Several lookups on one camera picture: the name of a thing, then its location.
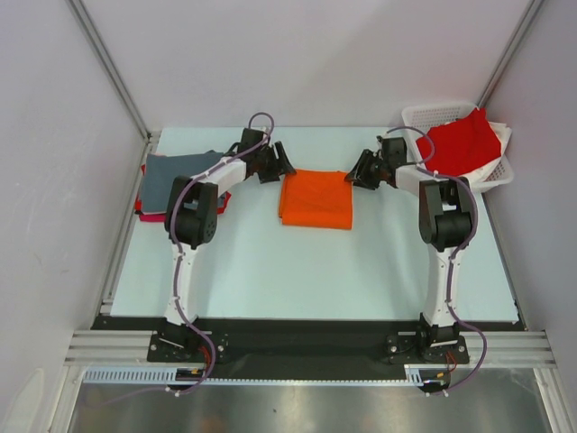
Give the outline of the orange t-shirt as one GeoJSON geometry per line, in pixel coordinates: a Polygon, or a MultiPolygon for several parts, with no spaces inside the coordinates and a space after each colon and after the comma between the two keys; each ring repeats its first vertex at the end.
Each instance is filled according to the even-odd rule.
{"type": "Polygon", "coordinates": [[[353,185],[341,171],[297,170],[283,180],[279,219],[284,226],[351,230],[353,185]]]}

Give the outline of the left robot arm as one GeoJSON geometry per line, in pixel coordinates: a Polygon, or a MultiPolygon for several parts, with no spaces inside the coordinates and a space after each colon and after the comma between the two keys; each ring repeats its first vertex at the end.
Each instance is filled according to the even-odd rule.
{"type": "Polygon", "coordinates": [[[194,326],[197,309],[193,280],[197,258],[215,236],[219,198],[253,175],[267,183],[296,173],[282,143],[270,142],[273,130],[272,126],[244,128],[240,141],[218,161],[198,174],[179,175],[172,184],[165,229],[171,241],[173,276],[165,318],[204,340],[208,337],[194,326]]]}

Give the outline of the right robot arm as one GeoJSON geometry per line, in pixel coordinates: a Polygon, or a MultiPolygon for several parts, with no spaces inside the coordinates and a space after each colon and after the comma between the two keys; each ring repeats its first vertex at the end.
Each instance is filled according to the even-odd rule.
{"type": "Polygon", "coordinates": [[[468,180],[410,162],[400,137],[377,137],[377,151],[365,149],[345,180],[375,190],[382,182],[418,199],[418,229],[428,247],[428,289],[419,319],[417,354],[436,362],[458,343],[457,278],[465,249],[476,235],[478,208],[468,180]]]}

